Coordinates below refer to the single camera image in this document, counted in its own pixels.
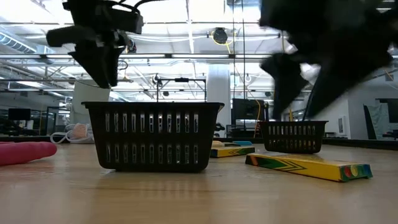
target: computer monitor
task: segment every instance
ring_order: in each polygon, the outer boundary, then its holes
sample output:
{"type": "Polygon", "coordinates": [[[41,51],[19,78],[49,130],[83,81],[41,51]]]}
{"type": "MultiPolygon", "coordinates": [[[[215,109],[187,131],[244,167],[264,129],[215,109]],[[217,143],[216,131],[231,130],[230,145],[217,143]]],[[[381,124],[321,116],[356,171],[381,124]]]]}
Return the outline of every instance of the computer monitor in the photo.
{"type": "Polygon", "coordinates": [[[245,100],[245,99],[232,99],[232,124],[236,124],[237,119],[242,120],[258,120],[264,121],[264,101],[263,100],[245,100]]]}
{"type": "Polygon", "coordinates": [[[28,121],[30,120],[30,109],[27,108],[9,108],[8,120],[11,121],[28,121]]]}

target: table surface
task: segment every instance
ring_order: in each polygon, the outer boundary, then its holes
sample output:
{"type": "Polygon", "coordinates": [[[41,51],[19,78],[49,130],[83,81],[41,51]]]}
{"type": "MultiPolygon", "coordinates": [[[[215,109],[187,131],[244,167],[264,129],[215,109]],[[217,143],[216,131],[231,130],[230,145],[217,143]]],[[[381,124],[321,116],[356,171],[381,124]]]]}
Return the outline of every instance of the table surface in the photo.
{"type": "Polygon", "coordinates": [[[323,146],[326,159],[371,164],[374,178],[337,183],[210,159],[200,174],[119,173],[94,145],[0,167],[0,223],[397,223],[398,152],[323,146]]]}

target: cable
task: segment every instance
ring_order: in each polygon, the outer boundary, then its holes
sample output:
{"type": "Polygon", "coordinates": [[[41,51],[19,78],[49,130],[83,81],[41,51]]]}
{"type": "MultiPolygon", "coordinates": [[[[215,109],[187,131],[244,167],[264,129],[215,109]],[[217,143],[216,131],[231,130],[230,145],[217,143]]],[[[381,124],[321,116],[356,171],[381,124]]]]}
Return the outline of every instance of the cable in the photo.
{"type": "MultiPolygon", "coordinates": [[[[389,72],[387,72],[387,70],[384,69],[384,72],[390,77],[391,80],[394,80],[394,78],[392,77],[392,75],[391,75],[389,72]]],[[[386,82],[386,84],[389,85],[390,87],[392,87],[393,89],[398,90],[397,87],[391,85],[390,83],[386,82]]]]}
{"type": "MultiPolygon", "coordinates": [[[[241,76],[241,74],[238,72],[237,69],[236,69],[236,72],[238,73],[240,80],[243,81],[242,76],[241,76]]],[[[261,114],[261,104],[260,104],[260,102],[259,102],[257,99],[254,99],[254,100],[255,100],[255,101],[257,102],[257,104],[259,105],[259,109],[258,109],[258,113],[257,113],[257,120],[256,120],[256,126],[255,126],[255,128],[254,128],[254,136],[253,136],[253,138],[256,137],[257,124],[258,124],[258,121],[259,121],[259,119],[260,119],[260,114],[261,114]]]]}
{"type": "Polygon", "coordinates": [[[123,68],[118,68],[119,71],[121,71],[121,70],[126,70],[126,69],[129,67],[129,64],[128,64],[126,61],[124,61],[124,60],[119,60],[119,61],[118,61],[118,65],[120,65],[120,63],[124,63],[126,66],[123,67],[123,68]]]}
{"type": "MultiPolygon", "coordinates": [[[[243,30],[243,75],[244,74],[246,74],[246,43],[245,43],[245,31],[244,31],[244,9],[243,9],[243,2],[242,2],[242,4],[241,4],[241,8],[242,8],[242,30],[243,30]]],[[[244,78],[244,80],[243,80],[243,99],[245,100],[246,99],[246,90],[245,90],[245,88],[246,88],[246,79],[244,78]]],[[[258,114],[258,117],[257,117],[257,120],[256,120],[256,126],[254,127],[254,137],[253,138],[255,138],[256,137],[256,131],[257,131],[257,122],[258,122],[258,119],[259,119],[259,117],[260,117],[260,109],[261,109],[261,107],[259,107],[259,114],[258,114]]],[[[245,120],[243,120],[243,126],[245,127],[245,129],[246,129],[246,122],[245,122],[245,120]]]]}
{"type": "MultiPolygon", "coordinates": [[[[235,1],[232,1],[232,30],[235,33],[235,1]]],[[[235,35],[233,36],[233,50],[235,54],[235,35]]],[[[236,57],[234,57],[234,99],[235,99],[235,89],[236,89],[236,57]]]]}
{"type": "Polygon", "coordinates": [[[215,44],[217,44],[217,45],[225,45],[226,48],[228,49],[228,53],[231,54],[231,49],[229,49],[229,45],[232,44],[232,43],[235,41],[235,37],[236,37],[236,32],[235,32],[235,30],[234,30],[234,38],[233,38],[233,40],[231,40],[231,42],[225,43],[225,44],[219,44],[219,43],[217,43],[216,40],[214,39],[214,33],[215,33],[214,31],[211,33],[211,39],[213,39],[213,42],[214,42],[215,44]]]}
{"type": "Polygon", "coordinates": [[[151,2],[151,1],[163,1],[163,0],[141,0],[139,2],[137,2],[137,4],[134,5],[135,8],[138,8],[138,6],[147,3],[147,2],[151,2]]]}
{"type": "Polygon", "coordinates": [[[60,144],[62,143],[65,139],[68,140],[70,143],[76,143],[76,144],[89,144],[89,143],[94,143],[94,135],[93,135],[93,129],[91,125],[85,124],[87,127],[86,131],[86,137],[85,138],[80,138],[77,139],[73,136],[73,129],[75,128],[75,124],[69,124],[68,126],[65,127],[65,132],[57,132],[53,133],[50,136],[50,141],[54,144],[60,144]],[[59,141],[54,141],[54,136],[63,136],[63,138],[59,141]]]}

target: pink object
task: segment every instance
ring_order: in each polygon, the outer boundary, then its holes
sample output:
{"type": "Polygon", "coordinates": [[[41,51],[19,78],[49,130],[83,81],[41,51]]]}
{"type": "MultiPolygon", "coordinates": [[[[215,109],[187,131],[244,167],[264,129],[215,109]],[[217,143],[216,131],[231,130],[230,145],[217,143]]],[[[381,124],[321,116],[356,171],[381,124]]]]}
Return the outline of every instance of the pink object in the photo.
{"type": "Polygon", "coordinates": [[[56,152],[57,146],[50,142],[0,143],[0,166],[24,164],[56,152]]]}

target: black basket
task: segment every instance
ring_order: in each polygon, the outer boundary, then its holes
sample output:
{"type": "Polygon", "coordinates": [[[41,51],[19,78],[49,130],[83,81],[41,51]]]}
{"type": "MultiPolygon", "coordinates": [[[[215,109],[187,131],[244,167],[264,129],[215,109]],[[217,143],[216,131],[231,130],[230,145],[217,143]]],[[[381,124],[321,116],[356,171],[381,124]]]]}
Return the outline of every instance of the black basket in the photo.
{"type": "Polygon", "coordinates": [[[199,172],[222,103],[83,102],[106,169],[199,172]]]}
{"type": "Polygon", "coordinates": [[[327,121],[261,122],[267,151],[284,153],[318,153],[327,121]]]}

